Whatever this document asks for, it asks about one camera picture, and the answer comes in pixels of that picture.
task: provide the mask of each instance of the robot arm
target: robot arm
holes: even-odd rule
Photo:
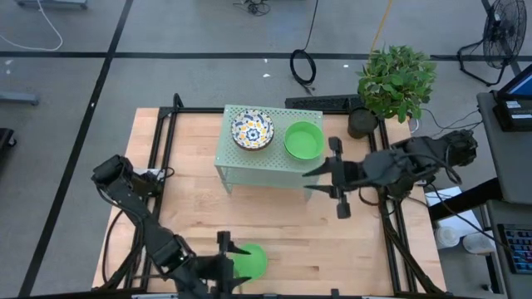
[[[390,149],[368,154],[362,162],[342,161],[342,141],[338,137],[329,138],[329,147],[334,156],[327,157],[320,167],[303,176],[331,173],[332,185],[305,187],[338,199],[338,217],[349,218],[351,210],[345,193],[361,187],[383,187],[388,196],[403,199],[417,181],[432,181],[441,168],[460,184],[460,177],[451,167],[471,163],[476,157],[477,143],[470,130],[452,131],[437,140],[412,137],[393,144]]]
[[[123,209],[140,230],[147,256],[164,278],[175,281],[180,298],[204,298],[209,293],[204,280],[216,282],[210,292],[216,298],[230,295],[236,286],[249,280],[249,277],[234,278],[234,264],[226,257],[226,253],[249,252],[234,245],[230,240],[230,232],[218,232],[217,255],[199,257],[180,235],[160,226],[158,219],[142,203],[142,197],[160,192],[156,175],[138,175],[133,172],[133,166],[127,158],[115,155],[96,167],[91,179],[98,191],[110,199],[102,197]]]

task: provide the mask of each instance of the computer screen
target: computer screen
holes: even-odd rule
[[[511,95],[532,96],[532,74],[527,75],[508,91]]]
[[[501,88],[499,93],[503,97],[515,96],[521,99],[532,100],[532,64]]]

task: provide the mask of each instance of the keyboard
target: keyboard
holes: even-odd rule
[[[306,96],[297,98],[287,98],[284,107],[288,109],[320,110],[323,112],[349,112],[361,107],[359,95],[341,96]]]
[[[512,251],[506,252],[510,270],[516,274],[532,274],[532,227],[499,224],[503,243]]]

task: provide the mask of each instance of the yellow cable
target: yellow cable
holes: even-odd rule
[[[388,6],[386,7],[384,16],[382,16],[381,24],[379,24],[379,29],[377,30],[377,34],[375,35],[375,38],[373,38],[372,49],[369,51],[369,56],[371,56],[373,54],[373,51],[375,50],[375,45],[377,44],[377,40],[379,39],[379,36],[381,35],[382,28],[384,27],[384,22],[386,21],[386,18],[388,17],[388,13],[390,12],[391,7],[392,7],[392,0],[388,0]]]

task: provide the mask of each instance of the green leaves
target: green leaves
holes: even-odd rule
[[[397,115],[403,122],[411,112],[420,118],[420,105],[430,100],[435,69],[436,64],[428,61],[428,56],[407,46],[374,51],[366,67],[357,73],[361,77],[358,94],[378,116]]]
[[[383,86],[382,86],[382,89],[385,90],[385,91],[389,91],[389,92],[393,92],[393,91],[395,91],[395,90],[393,89],[393,87],[392,87],[391,85],[389,85],[389,84],[385,84],[385,85],[383,85]]]
[[[402,78],[399,75],[392,75],[392,84],[394,86],[401,86],[402,85]]]

